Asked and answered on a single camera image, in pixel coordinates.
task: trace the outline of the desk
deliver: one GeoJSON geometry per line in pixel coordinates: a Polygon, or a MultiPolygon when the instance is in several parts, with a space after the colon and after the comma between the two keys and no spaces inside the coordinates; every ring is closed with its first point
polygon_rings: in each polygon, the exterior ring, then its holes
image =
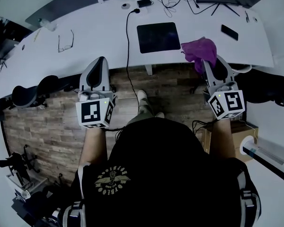
{"type": "MultiPolygon", "coordinates": [[[[140,53],[136,27],[138,25],[174,22],[180,43],[197,40],[203,36],[213,40],[217,52],[228,63],[251,64],[273,67],[273,58],[268,39],[259,16],[248,10],[250,23],[246,22],[243,8],[231,6],[241,17],[224,6],[220,6],[211,16],[215,6],[194,15],[186,1],[182,0],[174,8],[176,13],[167,17],[163,5],[157,0],[141,9],[139,14],[131,14],[128,22],[130,40],[129,66],[187,62],[182,50],[140,53]],[[239,41],[221,32],[224,24],[239,33],[239,41]]],[[[208,7],[201,4],[195,12],[208,7]]],[[[127,39],[126,17],[137,8],[137,0],[108,0],[79,9],[56,20],[54,32],[41,28],[23,39],[13,55],[6,61],[7,69],[0,73],[0,98],[10,95],[15,86],[32,87],[48,75],[66,77],[82,73],[97,57],[105,56],[110,69],[126,67],[127,39]],[[129,3],[129,9],[121,9],[129,3]],[[66,37],[74,33],[71,49],[58,53],[58,35],[66,37]]]]}

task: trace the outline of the clear bottle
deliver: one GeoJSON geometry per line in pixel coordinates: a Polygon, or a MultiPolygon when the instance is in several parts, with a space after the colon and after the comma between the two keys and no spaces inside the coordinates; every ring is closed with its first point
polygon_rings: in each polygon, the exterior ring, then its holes
{"type": "Polygon", "coordinates": [[[47,28],[49,31],[55,31],[57,27],[57,25],[54,22],[51,23],[50,21],[44,18],[40,18],[38,19],[38,21],[42,27],[47,28]]]}

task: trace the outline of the purple cloth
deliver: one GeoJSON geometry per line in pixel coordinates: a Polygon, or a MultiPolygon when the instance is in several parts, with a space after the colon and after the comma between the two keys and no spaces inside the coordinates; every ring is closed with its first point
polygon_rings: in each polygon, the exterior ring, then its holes
{"type": "Polygon", "coordinates": [[[210,39],[201,38],[192,42],[182,43],[185,59],[189,62],[195,61],[195,70],[203,73],[202,60],[209,61],[212,68],[217,61],[217,47],[210,39]]]}

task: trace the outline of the smartphone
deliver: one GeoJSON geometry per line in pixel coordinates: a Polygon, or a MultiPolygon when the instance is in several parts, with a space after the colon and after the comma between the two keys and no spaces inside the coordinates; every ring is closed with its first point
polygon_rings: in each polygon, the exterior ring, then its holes
{"type": "Polygon", "coordinates": [[[235,31],[233,31],[232,29],[228,28],[225,25],[222,25],[221,31],[225,34],[227,34],[228,36],[230,36],[231,38],[235,39],[236,41],[238,41],[239,39],[239,34],[235,31]]]}

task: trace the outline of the gray partition panel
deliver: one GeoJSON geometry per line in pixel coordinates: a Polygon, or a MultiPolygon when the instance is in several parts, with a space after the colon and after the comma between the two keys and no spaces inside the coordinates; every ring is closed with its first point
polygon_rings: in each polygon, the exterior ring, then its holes
{"type": "Polygon", "coordinates": [[[53,21],[80,8],[97,3],[98,0],[53,0],[29,16],[25,22],[40,27],[39,18],[53,21]]]}

